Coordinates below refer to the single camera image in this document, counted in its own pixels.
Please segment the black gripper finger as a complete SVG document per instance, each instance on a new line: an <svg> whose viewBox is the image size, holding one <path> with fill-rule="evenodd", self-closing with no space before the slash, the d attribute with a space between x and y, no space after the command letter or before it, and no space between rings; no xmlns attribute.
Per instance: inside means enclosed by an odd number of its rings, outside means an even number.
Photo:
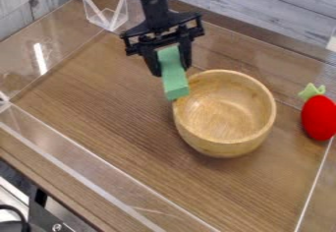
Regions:
<svg viewBox="0 0 336 232"><path fill-rule="evenodd" d="M183 70L191 66L191 40L186 29L177 29L177 45Z"/></svg>
<svg viewBox="0 0 336 232"><path fill-rule="evenodd" d="M159 77L161 76L161 67L159 67L158 57L157 57L157 53L155 53L154 48L151 46L142 45L139 47L139 54L141 54L141 57L142 57L143 62L146 64L146 67L150 71L150 74L154 77Z"/></svg>

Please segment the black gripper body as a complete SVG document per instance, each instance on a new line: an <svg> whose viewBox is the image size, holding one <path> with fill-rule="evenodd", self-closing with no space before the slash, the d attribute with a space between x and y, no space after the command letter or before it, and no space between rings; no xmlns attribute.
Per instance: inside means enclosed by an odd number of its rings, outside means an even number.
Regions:
<svg viewBox="0 0 336 232"><path fill-rule="evenodd" d="M142 45L154 49L177 43L177 29L189 31L190 40L203 34L201 14L197 12L177 13L169 10L167 0L138 0L143 21L121 33L125 43L125 54L139 54Z"/></svg>

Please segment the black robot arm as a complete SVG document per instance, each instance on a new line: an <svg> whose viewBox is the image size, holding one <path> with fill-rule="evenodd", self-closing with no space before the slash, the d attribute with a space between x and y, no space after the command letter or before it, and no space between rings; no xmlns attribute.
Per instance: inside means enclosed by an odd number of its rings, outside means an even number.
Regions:
<svg viewBox="0 0 336 232"><path fill-rule="evenodd" d="M138 0L143 20L121 33L125 54L139 55L150 74L161 76L159 47L178 44L178 54L185 70L191 66L191 42L205 34L202 15L197 12L173 12L167 0Z"/></svg>

